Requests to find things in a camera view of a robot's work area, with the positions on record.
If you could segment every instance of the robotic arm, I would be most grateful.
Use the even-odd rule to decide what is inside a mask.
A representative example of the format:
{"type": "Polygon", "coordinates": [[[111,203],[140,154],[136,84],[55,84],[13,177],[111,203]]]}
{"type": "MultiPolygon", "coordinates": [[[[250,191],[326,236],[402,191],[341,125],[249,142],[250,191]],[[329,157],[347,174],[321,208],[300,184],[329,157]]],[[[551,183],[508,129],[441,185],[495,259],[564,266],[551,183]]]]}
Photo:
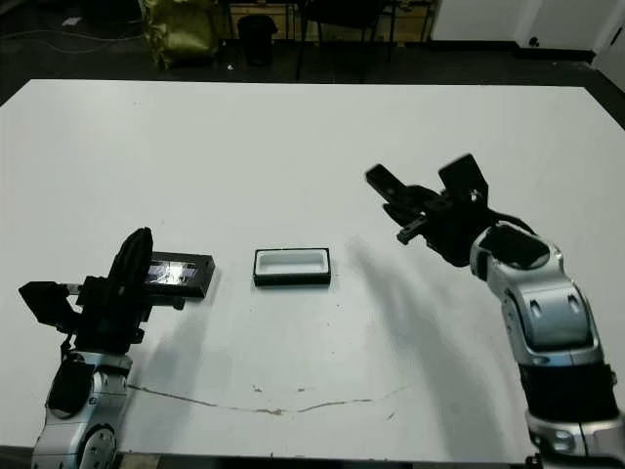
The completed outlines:
{"type": "MultiPolygon", "coordinates": [[[[177,266],[182,263],[156,262],[152,254],[151,232],[142,228],[124,241],[108,277],[86,277],[82,285],[32,281],[20,288],[39,322],[67,334],[46,402],[44,428],[32,456],[33,468],[112,467],[132,366],[125,354],[131,344],[142,342],[140,325],[148,320],[152,306],[180,310],[185,304],[178,286],[187,281],[182,277],[185,269],[177,266]],[[158,277],[168,269],[178,274],[166,276],[165,286],[149,281],[150,276],[158,277]],[[77,295],[81,314],[67,302],[70,295],[77,295]]],[[[212,258],[203,261],[208,269],[206,281],[210,281],[212,258]]]]}
{"type": "Polygon", "coordinates": [[[612,392],[588,300],[564,273],[563,255],[523,221],[487,206],[488,185],[470,155],[439,171],[445,190],[405,186],[384,166],[366,173],[407,244],[422,235],[456,267],[470,266],[502,305],[527,400],[531,467],[625,467],[625,420],[612,392]]]}

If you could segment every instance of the cable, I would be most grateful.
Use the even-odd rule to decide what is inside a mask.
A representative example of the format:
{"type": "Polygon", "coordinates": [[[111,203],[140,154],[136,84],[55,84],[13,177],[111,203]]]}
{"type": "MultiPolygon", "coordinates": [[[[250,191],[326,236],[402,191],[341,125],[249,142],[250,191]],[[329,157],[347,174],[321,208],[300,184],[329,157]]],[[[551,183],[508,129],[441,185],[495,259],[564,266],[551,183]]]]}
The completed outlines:
{"type": "Polygon", "coordinates": [[[141,34],[138,34],[136,36],[128,36],[128,37],[122,37],[124,36],[124,34],[130,32],[130,30],[132,30],[133,28],[135,28],[135,26],[126,29],[125,31],[123,31],[122,33],[119,34],[119,36],[117,36],[116,38],[102,38],[102,37],[97,37],[97,36],[88,36],[86,34],[78,34],[75,32],[65,32],[65,31],[54,31],[53,29],[32,29],[30,31],[22,31],[22,32],[15,32],[12,34],[5,34],[4,36],[0,36],[0,41],[4,40],[8,40],[8,41],[17,41],[17,42],[25,42],[25,41],[30,41],[30,42],[36,42],[39,44],[43,44],[47,47],[49,47],[50,49],[60,52],[61,54],[71,54],[71,55],[80,55],[80,54],[91,54],[93,52],[98,52],[102,49],[105,49],[109,46],[112,46],[113,44],[117,43],[117,42],[121,42],[121,41],[131,41],[131,40],[135,40],[135,39],[139,39],[141,37],[143,37],[141,34]],[[92,39],[92,40],[96,40],[96,41],[100,41],[100,42],[105,42],[105,44],[98,46],[98,47],[94,47],[92,49],[62,49],[60,47],[57,47],[56,45],[52,44],[51,42],[48,41],[44,41],[42,39],[30,39],[30,38],[25,38],[25,39],[20,39],[20,36],[25,36],[25,35],[29,35],[29,34],[40,34],[40,33],[49,33],[49,32],[53,32],[56,34],[62,34],[62,35],[66,35],[66,36],[73,36],[73,37],[81,37],[84,39],[92,39]]]}
{"type": "Polygon", "coordinates": [[[102,41],[102,42],[118,42],[118,41],[129,41],[131,39],[136,39],[141,36],[131,36],[131,37],[122,37],[122,38],[106,38],[106,37],[98,37],[98,36],[90,36],[87,34],[79,34],[77,32],[66,32],[66,31],[55,31],[53,29],[31,29],[30,31],[20,31],[20,32],[12,32],[11,34],[5,34],[4,36],[0,36],[0,41],[5,39],[12,39],[14,37],[27,36],[30,34],[61,34],[63,36],[72,36],[72,37],[81,37],[83,39],[91,39],[93,41],[102,41]]]}
{"type": "MultiPolygon", "coordinates": [[[[130,39],[138,39],[142,37],[141,35],[139,36],[132,36],[132,37],[126,37],[120,40],[130,40],[130,39]]],[[[106,44],[103,44],[102,46],[98,46],[98,47],[94,47],[93,49],[84,49],[84,50],[71,50],[71,49],[61,49],[60,47],[55,46],[54,44],[48,42],[48,41],[43,41],[41,39],[15,39],[16,42],[37,42],[39,44],[43,44],[45,46],[48,46],[50,49],[60,52],[62,54],[91,54],[92,52],[98,52],[101,49],[105,49],[109,46],[112,46],[112,43],[115,43],[117,41],[111,40],[111,42],[106,42],[106,44]]]]}

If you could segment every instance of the white table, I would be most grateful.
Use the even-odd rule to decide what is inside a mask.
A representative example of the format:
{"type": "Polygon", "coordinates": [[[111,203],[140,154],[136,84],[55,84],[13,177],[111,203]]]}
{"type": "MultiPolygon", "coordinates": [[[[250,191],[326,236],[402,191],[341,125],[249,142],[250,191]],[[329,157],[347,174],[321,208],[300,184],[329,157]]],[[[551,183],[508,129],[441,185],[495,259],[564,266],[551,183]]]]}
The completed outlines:
{"type": "Polygon", "coordinates": [[[179,399],[135,391],[122,450],[521,461],[498,302],[400,245],[363,173],[440,188],[472,152],[492,206],[563,249],[625,375],[624,149],[576,88],[31,81],[0,108],[0,444],[34,445],[62,341],[18,287],[105,275],[148,226],[219,271],[132,347],[131,381],[179,399]],[[254,249],[283,246],[328,246],[329,289],[255,288],[254,249]]]}

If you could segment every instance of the baseboard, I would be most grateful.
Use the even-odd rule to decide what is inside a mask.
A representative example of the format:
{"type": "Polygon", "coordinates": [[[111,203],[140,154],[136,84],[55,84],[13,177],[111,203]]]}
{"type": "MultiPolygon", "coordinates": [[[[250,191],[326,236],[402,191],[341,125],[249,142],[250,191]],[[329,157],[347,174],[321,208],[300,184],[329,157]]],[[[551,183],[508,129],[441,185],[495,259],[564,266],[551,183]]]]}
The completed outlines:
{"type": "Polygon", "coordinates": [[[435,51],[514,51],[519,46],[515,41],[436,41],[423,43],[435,51]]]}
{"type": "Polygon", "coordinates": [[[588,64],[595,58],[593,51],[577,51],[568,49],[537,49],[517,48],[515,57],[520,59],[548,59],[552,61],[578,61],[588,64]]]}
{"type": "Polygon", "coordinates": [[[559,61],[580,61],[590,63],[595,57],[593,51],[567,49],[521,48],[515,41],[435,41],[424,46],[435,51],[509,51],[521,59],[549,59],[559,61]]]}

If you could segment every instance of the white wall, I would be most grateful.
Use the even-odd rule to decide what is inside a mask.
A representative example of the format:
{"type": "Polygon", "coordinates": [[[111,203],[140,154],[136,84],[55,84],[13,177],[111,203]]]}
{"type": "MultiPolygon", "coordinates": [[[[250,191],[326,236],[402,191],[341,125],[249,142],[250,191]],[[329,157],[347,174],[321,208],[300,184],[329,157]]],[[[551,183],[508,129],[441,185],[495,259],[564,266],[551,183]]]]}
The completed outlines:
{"type": "Polygon", "coordinates": [[[593,50],[598,36],[619,0],[542,0],[542,5],[524,37],[523,47],[537,37],[540,48],[593,50]]]}
{"type": "Polygon", "coordinates": [[[441,0],[432,37],[528,47],[536,36],[541,48],[598,52],[619,5],[625,0],[441,0]]]}
{"type": "Polygon", "coordinates": [[[436,41],[513,41],[523,0],[442,0],[436,41]]]}
{"type": "Polygon", "coordinates": [[[598,54],[608,47],[612,37],[623,23],[625,23],[625,0],[619,0],[609,14],[604,29],[597,36],[593,51],[598,54]]]}

